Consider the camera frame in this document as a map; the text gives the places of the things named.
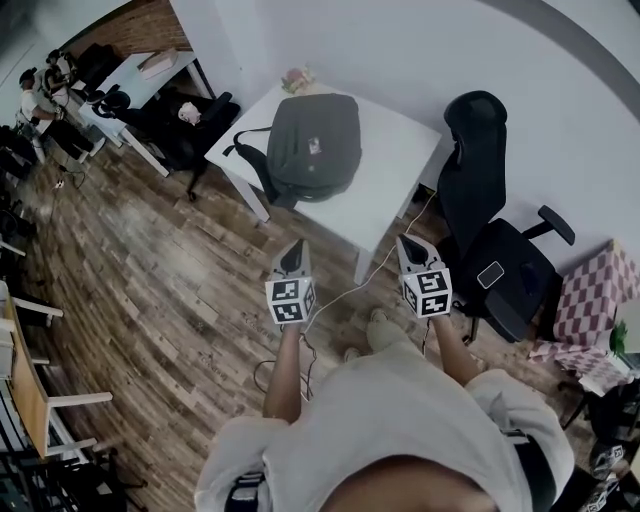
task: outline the sleeve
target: sleeve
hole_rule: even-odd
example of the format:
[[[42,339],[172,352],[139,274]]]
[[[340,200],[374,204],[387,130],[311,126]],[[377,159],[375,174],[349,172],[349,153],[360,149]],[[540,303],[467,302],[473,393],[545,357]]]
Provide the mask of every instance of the sleeve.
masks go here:
[[[33,110],[37,106],[38,106],[38,102],[36,101],[35,94],[33,94],[33,93],[25,94],[22,97],[22,108],[23,108],[23,110],[27,110],[27,112],[33,112]]]
[[[197,512],[223,512],[235,479],[249,471],[264,471],[262,453],[287,427],[286,421],[273,418],[242,417],[227,422],[200,473],[195,492]],[[258,492],[259,512],[270,511],[266,482]]]
[[[551,467],[557,499],[573,473],[575,460],[553,409],[504,370],[481,373],[466,389],[501,429],[520,429],[537,441]]]

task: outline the smartphone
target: smartphone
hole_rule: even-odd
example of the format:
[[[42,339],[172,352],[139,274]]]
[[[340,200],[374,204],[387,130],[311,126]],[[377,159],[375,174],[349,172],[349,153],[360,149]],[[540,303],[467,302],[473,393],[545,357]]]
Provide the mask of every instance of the smartphone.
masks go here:
[[[495,282],[504,275],[504,269],[502,265],[497,261],[494,261],[491,265],[485,268],[478,274],[478,282],[485,290],[491,288]]]

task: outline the white shirt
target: white shirt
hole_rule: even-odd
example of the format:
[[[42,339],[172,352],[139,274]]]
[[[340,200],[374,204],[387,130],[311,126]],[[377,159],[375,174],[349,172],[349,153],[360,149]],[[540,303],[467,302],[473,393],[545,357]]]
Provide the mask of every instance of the white shirt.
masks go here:
[[[501,512],[531,512],[522,466],[500,428],[535,438],[559,496],[573,452],[538,395],[502,370],[465,389],[417,353],[394,347],[338,367],[293,425],[228,422],[200,475],[196,509],[224,511],[235,478],[264,470],[260,512],[316,512],[348,476],[389,456],[413,455],[471,478]]]
[[[65,59],[64,57],[60,57],[56,61],[56,66],[60,68],[60,72],[62,73],[63,76],[69,76],[71,74],[71,67],[67,62],[67,59]]]
[[[27,91],[22,91],[22,96],[20,97],[20,110],[22,110],[22,114],[29,121],[33,118],[33,111],[37,106],[38,100],[33,90],[29,89]]]

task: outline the backpack strap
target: backpack strap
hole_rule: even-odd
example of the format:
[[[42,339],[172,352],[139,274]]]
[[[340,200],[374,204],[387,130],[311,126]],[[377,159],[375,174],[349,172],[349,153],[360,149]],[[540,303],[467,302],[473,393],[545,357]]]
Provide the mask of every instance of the backpack strap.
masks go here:
[[[258,487],[264,481],[262,471],[245,473],[236,478],[224,504],[224,512],[258,512]]]
[[[249,146],[247,144],[242,144],[238,140],[240,135],[242,135],[243,133],[268,132],[270,130],[271,126],[269,126],[268,128],[256,128],[255,130],[244,130],[242,132],[238,132],[233,137],[233,146],[229,146],[222,152],[222,154],[224,156],[229,156],[229,154],[235,149],[238,152],[238,155],[249,162],[251,164],[251,167],[254,168],[256,174],[258,175],[258,179],[260,180],[260,184],[262,185],[262,190],[267,196],[267,201],[269,201],[269,203],[271,204],[274,204],[278,200],[280,194],[271,182],[269,167],[267,166],[267,156],[259,149],[256,149],[253,146]]]
[[[531,491],[533,512],[549,512],[556,499],[556,481],[538,442],[521,430],[503,432],[516,449]]]

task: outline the box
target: box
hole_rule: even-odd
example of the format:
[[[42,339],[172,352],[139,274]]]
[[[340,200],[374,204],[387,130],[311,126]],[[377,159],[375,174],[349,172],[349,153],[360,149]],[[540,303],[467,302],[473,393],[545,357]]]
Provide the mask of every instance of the box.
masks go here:
[[[155,53],[144,62],[138,64],[138,71],[142,73],[145,80],[148,80],[173,67],[177,60],[178,52],[175,48],[171,48],[161,53]]]

